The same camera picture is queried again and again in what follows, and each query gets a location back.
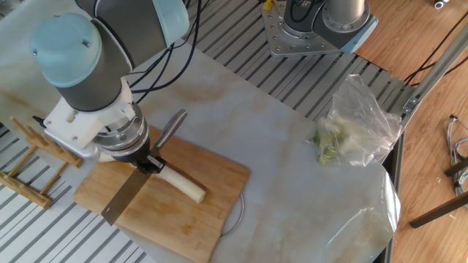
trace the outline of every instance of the metal clamp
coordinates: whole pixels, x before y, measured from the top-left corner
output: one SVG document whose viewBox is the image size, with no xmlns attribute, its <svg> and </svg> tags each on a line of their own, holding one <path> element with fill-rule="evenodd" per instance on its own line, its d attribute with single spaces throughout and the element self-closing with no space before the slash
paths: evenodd
<svg viewBox="0 0 468 263">
<path fill-rule="evenodd" d="M 419 99 L 409 98 L 407 103 L 403 106 L 403 109 L 401 109 L 401 111 L 405 114 L 410 114 L 418 107 L 419 103 Z"/>
</svg>

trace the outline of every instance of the wooden surface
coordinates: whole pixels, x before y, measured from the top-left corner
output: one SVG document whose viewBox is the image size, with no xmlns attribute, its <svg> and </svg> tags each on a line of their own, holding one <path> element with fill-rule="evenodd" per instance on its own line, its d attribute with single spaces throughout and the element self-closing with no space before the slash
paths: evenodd
<svg viewBox="0 0 468 263">
<path fill-rule="evenodd" d="M 158 130 L 150 130 L 152 142 L 158 135 Z M 173 169 L 198 182 L 207 191 L 206 198 L 198 205 L 165 181 L 151 177 L 116 224 L 195 262 L 208 262 L 250 171 L 175 137 L 163 147 L 161 156 Z M 98 164 L 73 199 L 101 213 L 133 169 L 116 161 Z"/>
<path fill-rule="evenodd" d="M 456 196 L 453 179 L 444 174 L 450 167 L 445 130 L 451 113 L 468 121 L 467 75 L 468 63 L 444 77 L 409 122 L 399 191 L 401 219 L 392 262 L 467 262 L 467 208 L 461 207 L 418 229 L 409 225 L 412 219 Z M 468 131 L 457 124 L 455 127 L 454 140 L 468 136 Z"/>
<path fill-rule="evenodd" d="M 466 0 L 451 0 L 442 9 L 434 8 L 434 0 L 369 0 L 369 3 L 379 24 L 356 53 L 401 79 L 418 69 L 468 11 Z M 431 62 L 442 55 L 465 23 L 453 32 Z"/>
</svg>

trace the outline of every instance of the metal mounting plate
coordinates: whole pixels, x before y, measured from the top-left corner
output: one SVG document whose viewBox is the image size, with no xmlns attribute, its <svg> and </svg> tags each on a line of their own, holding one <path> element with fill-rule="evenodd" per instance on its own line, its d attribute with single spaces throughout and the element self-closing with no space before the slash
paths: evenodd
<svg viewBox="0 0 468 263">
<path fill-rule="evenodd" d="M 271 10 L 262 9 L 271 55 L 275 57 L 310 56 L 340 53 L 313 31 L 299 32 L 284 21 L 285 1 L 275 1 Z"/>
</svg>

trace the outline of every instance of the knife blade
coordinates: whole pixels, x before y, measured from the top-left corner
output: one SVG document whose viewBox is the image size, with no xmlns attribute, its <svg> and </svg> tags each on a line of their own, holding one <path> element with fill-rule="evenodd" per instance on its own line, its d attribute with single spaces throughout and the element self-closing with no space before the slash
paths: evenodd
<svg viewBox="0 0 468 263">
<path fill-rule="evenodd" d="M 116 195 L 114 195 L 101 212 L 102 217 L 109 225 L 112 226 L 117 221 L 117 218 L 124 212 L 130 202 L 132 202 L 133 198 L 135 198 L 150 176 L 151 173 L 144 173 L 139 169 L 135 169 L 135 171 L 132 172 L 122 187 L 117 191 Z"/>
<path fill-rule="evenodd" d="M 179 110 L 179 112 L 169 120 L 154 143 L 154 147 L 151 149 L 153 155 L 149 154 L 147 158 L 154 166 L 155 171 L 161 171 L 164 169 L 166 163 L 164 159 L 160 158 L 159 150 L 161 150 L 162 146 L 164 146 L 164 144 L 174 135 L 186 116 L 186 110 Z M 117 221 L 118 217 L 125 211 L 127 206 L 132 202 L 150 176 L 151 172 L 142 172 L 138 168 L 132 172 L 122 187 L 101 212 L 102 217 L 109 223 L 109 225 L 112 226 Z"/>
</svg>

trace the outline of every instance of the knife handle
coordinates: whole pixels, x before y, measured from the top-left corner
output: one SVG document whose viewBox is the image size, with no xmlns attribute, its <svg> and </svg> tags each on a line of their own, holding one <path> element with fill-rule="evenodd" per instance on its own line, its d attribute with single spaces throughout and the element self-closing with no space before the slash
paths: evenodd
<svg viewBox="0 0 468 263">
<path fill-rule="evenodd" d="M 178 127 L 182 124 L 182 121 L 184 121 L 185 117 L 187 117 L 187 111 L 182 109 L 179 110 L 178 113 L 176 113 L 166 124 L 166 126 L 163 128 L 160 136 L 154 143 L 154 147 L 158 150 L 166 144 L 166 142 L 174 135 L 174 133 L 177 131 Z"/>
</svg>

